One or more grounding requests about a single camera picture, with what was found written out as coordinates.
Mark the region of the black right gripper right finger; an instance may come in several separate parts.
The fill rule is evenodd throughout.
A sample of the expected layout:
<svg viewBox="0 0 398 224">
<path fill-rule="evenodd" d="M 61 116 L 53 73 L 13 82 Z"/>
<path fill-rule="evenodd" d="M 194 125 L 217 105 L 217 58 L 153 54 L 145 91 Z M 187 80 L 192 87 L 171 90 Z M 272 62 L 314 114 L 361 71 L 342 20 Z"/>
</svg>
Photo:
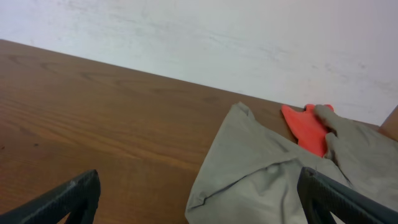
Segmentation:
<svg viewBox="0 0 398 224">
<path fill-rule="evenodd" d="M 397 212 L 310 167 L 301 169 L 297 192 L 309 224 L 335 224 L 335 217 L 343 223 L 397 223 Z"/>
</svg>

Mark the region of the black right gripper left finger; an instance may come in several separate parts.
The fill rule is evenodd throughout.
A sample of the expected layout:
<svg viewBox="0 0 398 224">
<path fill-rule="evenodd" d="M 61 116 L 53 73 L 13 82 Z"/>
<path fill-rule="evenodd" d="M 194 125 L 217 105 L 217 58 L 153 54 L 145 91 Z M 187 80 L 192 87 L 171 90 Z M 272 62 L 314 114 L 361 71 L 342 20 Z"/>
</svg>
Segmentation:
<svg viewBox="0 0 398 224">
<path fill-rule="evenodd" d="M 88 170 L 1 215 L 1 223 L 93 223 L 101 194 L 97 170 Z"/>
</svg>

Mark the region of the khaki shorts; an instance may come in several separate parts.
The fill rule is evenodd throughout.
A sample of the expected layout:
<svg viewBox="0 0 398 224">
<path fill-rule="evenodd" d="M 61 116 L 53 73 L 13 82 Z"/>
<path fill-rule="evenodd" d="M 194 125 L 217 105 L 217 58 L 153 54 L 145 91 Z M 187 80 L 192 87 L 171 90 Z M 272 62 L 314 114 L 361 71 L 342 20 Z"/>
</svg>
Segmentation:
<svg viewBox="0 0 398 224">
<path fill-rule="evenodd" d="M 191 189 L 189 223 L 305 223 L 297 192 L 310 167 L 392 210 L 397 209 L 397 142 L 323 105 L 316 117 L 329 132 L 319 157 L 233 105 Z"/>
</svg>

